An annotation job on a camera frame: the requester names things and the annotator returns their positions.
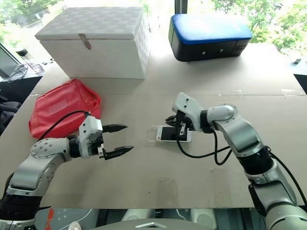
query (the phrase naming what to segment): metal bracket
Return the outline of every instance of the metal bracket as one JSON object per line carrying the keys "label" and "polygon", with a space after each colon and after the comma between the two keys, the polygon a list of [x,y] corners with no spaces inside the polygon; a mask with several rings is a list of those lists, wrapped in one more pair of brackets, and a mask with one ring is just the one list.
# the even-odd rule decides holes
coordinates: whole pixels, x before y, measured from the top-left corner
{"label": "metal bracket", "polygon": [[92,49],[92,46],[90,44],[90,42],[88,41],[88,39],[86,38],[85,34],[78,34],[81,41],[83,42],[84,46],[87,48],[87,49]]}

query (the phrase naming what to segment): red bag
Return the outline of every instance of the red bag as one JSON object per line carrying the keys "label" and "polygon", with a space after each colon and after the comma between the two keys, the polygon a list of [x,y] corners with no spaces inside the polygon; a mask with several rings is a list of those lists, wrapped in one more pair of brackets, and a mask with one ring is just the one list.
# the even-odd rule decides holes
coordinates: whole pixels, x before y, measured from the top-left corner
{"label": "red bag", "polygon": [[[84,110],[100,119],[99,95],[77,79],[70,80],[40,96],[29,121],[31,135],[40,138],[64,115]],[[76,113],[61,121],[44,138],[63,138],[78,130],[84,121],[83,113]]]}

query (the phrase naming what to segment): white smartphone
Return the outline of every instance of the white smartphone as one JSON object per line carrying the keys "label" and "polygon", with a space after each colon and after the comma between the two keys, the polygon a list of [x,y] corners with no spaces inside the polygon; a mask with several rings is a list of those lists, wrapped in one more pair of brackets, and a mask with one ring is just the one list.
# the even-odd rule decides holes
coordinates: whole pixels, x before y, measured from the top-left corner
{"label": "white smartphone", "polygon": [[[176,142],[175,127],[159,126],[157,130],[157,141]],[[179,138],[180,142],[191,142],[192,131],[188,130],[185,135]]]}

